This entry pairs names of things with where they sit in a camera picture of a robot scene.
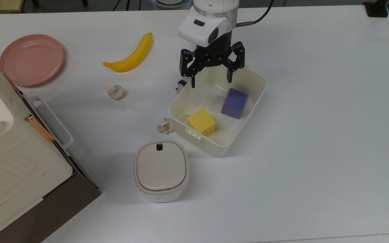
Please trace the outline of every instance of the foam block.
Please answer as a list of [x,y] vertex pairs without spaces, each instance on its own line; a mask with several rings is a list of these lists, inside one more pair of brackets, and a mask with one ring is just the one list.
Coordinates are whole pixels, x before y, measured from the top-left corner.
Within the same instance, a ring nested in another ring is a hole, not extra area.
[[240,119],[247,97],[248,95],[246,93],[237,91],[236,89],[229,89],[221,113]]
[[216,122],[205,108],[189,116],[187,125],[204,136],[209,136],[216,130]]

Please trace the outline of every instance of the black cable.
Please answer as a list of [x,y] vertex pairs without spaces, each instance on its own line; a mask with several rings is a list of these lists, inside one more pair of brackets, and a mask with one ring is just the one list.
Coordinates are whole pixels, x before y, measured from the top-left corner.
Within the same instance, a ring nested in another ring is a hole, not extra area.
[[115,4],[114,9],[112,9],[112,11],[115,11],[115,9],[116,9],[116,7],[118,6],[118,4],[119,4],[120,1],[121,1],[121,0],[118,0],[118,2]]
[[264,17],[268,14],[268,12],[270,12],[271,7],[273,6],[273,3],[274,3],[274,0],[271,0],[270,5],[267,8],[267,11],[265,11],[265,14],[262,15],[259,19],[255,20],[255,21],[248,21],[248,22],[237,23],[235,28],[236,27],[241,27],[241,26],[250,26],[250,25],[254,25],[256,23],[259,23],[262,19],[264,19]]

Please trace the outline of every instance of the yellow banana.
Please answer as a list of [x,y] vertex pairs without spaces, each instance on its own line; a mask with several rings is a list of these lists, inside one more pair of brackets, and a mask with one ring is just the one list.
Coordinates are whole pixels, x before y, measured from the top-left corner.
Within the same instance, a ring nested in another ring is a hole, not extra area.
[[136,50],[129,57],[114,63],[103,62],[103,65],[118,73],[130,71],[145,59],[152,44],[153,34],[150,32],[142,37]]

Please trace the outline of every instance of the white storage box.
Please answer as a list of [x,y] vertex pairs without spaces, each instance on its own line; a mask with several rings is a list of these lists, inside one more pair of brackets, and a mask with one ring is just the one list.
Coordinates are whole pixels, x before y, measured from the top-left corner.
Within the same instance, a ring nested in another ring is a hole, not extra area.
[[[221,157],[250,117],[266,89],[265,79],[250,71],[248,66],[233,74],[227,82],[227,68],[204,68],[196,75],[196,88],[188,83],[169,108],[175,132],[208,154]],[[241,119],[221,114],[224,100],[230,88],[248,94]],[[187,126],[187,117],[205,108],[216,122],[216,130],[208,137]]]
[[163,203],[177,199],[188,176],[187,154],[175,141],[147,143],[136,152],[134,179],[137,187],[152,201]]

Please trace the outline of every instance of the copper hinge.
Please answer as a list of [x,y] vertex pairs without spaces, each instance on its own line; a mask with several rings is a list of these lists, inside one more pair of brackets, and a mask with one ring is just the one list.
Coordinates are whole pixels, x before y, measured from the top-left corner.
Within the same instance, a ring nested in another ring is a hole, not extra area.
[[25,120],[32,126],[34,130],[40,134],[48,143],[55,141],[52,135],[36,120],[32,115],[29,115]]

